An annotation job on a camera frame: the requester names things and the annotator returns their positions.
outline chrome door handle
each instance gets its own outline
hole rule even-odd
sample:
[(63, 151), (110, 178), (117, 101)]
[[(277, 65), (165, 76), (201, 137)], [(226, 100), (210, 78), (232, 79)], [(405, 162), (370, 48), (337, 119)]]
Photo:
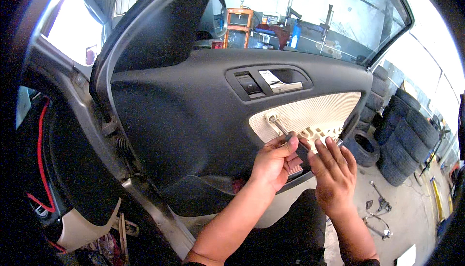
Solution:
[(260, 75), (264, 78), (264, 81), (270, 86), (271, 91), (276, 93), (282, 93), (294, 89), (302, 89), (302, 82), (298, 83), (283, 83), (269, 70), (259, 71)]

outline tire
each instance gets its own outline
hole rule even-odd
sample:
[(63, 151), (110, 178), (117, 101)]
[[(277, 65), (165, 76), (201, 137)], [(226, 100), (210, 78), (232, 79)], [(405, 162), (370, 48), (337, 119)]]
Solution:
[(416, 162), (424, 162), (426, 160), (430, 150), (404, 119), (400, 120), (394, 130), (394, 134), (397, 136), (397, 139), (400, 144), (402, 144), (405, 151), (407, 151)]
[(436, 145), (436, 142), (439, 140), (439, 132), (430, 122), (414, 108), (409, 111), (406, 121), (428, 149), (433, 149), (434, 145)]
[(386, 152), (381, 151), (381, 158), (377, 165), (384, 179), (386, 179), (386, 181), (392, 186), (398, 187), (408, 178), (408, 176), (405, 176), (397, 170), (397, 167), (392, 162), (391, 156), (389, 156)]
[(400, 98), (401, 100), (403, 100), (407, 105), (415, 108), (417, 111), (420, 111), (420, 103), (418, 102), (418, 100), (415, 100), (415, 98), (410, 95), (409, 93), (407, 93), (406, 91), (404, 91), (403, 89), (399, 88), (396, 90), (396, 96), (398, 98)]
[(375, 117), (375, 114), (375, 111), (364, 106), (362, 112), (360, 113), (360, 120), (365, 123), (371, 123)]
[(380, 146), (384, 145), (389, 137), (392, 135), (392, 132), (396, 129), (396, 125), (402, 119), (402, 116), (388, 112), (384, 118), (383, 122), (379, 129), (376, 129), (374, 137)]
[(375, 117), (372, 120), (372, 126), (378, 129), (381, 127), (382, 123), (383, 123), (383, 117), (379, 113), (376, 113)]
[(368, 96), (368, 99), (366, 100), (365, 106), (372, 109), (373, 111), (377, 111), (383, 106), (383, 103), (384, 99), (380, 95), (371, 92)]
[(358, 121), (358, 124), (356, 126), (357, 129), (362, 130), (363, 132), (368, 132), (368, 129), (370, 128), (370, 123), (365, 123), (363, 121)]
[(385, 82), (387, 81), (388, 73), (384, 67), (378, 66), (373, 72), (373, 76), (378, 77), (379, 79)]
[(393, 95), (389, 100), (389, 110), (390, 112), (395, 112), (402, 117), (407, 117), (408, 111), (410, 111), (410, 106), (398, 96)]
[(420, 164), (407, 153), (395, 134), (391, 134), (387, 142), (381, 147), (381, 150), (392, 157), (392, 163), (397, 166), (398, 171), (403, 175), (411, 175), (420, 166)]
[(383, 81), (378, 77), (373, 77), (372, 91), (381, 97), (385, 97), (387, 94), (387, 89), (389, 88), (388, 83)]
[(375, 165), (380, 158), (380, 146), (362, 130), (355, 129), (352, 135), (344, 140), (344, 146), (352, 152), (357, 164), (364, 167)]

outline stacked tires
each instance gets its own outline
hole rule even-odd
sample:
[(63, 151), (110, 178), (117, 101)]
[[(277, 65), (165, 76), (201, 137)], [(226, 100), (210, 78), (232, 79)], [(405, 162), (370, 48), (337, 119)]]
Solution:
[(419, 112), (420, 103), (402, 89), (389, 100), (374, 137), (381, 157), (377, 162), (384, 178), (401, 185), (428, 157), (439, 132)]
[(373, 72), (372, 90), (360, 114), (357, 129), (367, 132), (370, 128), (370, 124), (377, 114), (376, 111), (383, 106), (384, 98), (388, 93), (389, 85), (386, 80), (387, 71), (384, 67), (378, 66)]

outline side mirror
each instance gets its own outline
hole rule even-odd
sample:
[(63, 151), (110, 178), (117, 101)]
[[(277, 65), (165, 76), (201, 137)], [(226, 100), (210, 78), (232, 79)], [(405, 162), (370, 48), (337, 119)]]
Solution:
[(208, 32), (212, 36), (212, 39), (218, 39), (226, 33), (227, 26), (227, 7), (225, 0), (208, 1), (197, 30)]

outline red cable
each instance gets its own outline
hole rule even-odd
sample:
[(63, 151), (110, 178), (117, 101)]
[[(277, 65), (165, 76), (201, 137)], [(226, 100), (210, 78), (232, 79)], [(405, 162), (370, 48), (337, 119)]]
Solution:
[(58, 244), (55, 244), (54, 242), (50, 241), (50, 240), (47, 240), (48, 243), (52, 246), (54, 246), (55, 248), (57, 248), (58, 250), (60, 250), (63, 254), (66, 254), (66, 249), (63, 248), (62, 246), (58, 245)]
[(37, 202), (39, 205), (41, 205), (45, 210), (54, 213), (55, 212), (55, 203), (54, 199), (52, 197), (52, 193), (50, 192), (50, 188), (48, 187), (47, 183), (47, 178), (45, 177), (45, 171), (44, 171), (44, 165), (42, 163), (42, 127), (44, 123), (44, 115), (45, 112), (47, 111), (47, 107), (50, 104), (50, 99), (48, 97), (45, 97), (47, 99), (47, 102), (45, 103), (45, 106), (42, 109), (42, 113), (40, 113), (40, 118), (39, 118), (39, 137), (37, 139), (37, 163), (39, 165), (39, 172), (40, 176), (42, 177), (42, 183), (44, 184), (45, 191), (47, 192), (47, 197), (52, 205), (52, 207), (46, 206), (43, 203), (41, 203), (38, 199), (36, 199), (32, 194), (26, 193), (26, 196), (33, 201)]

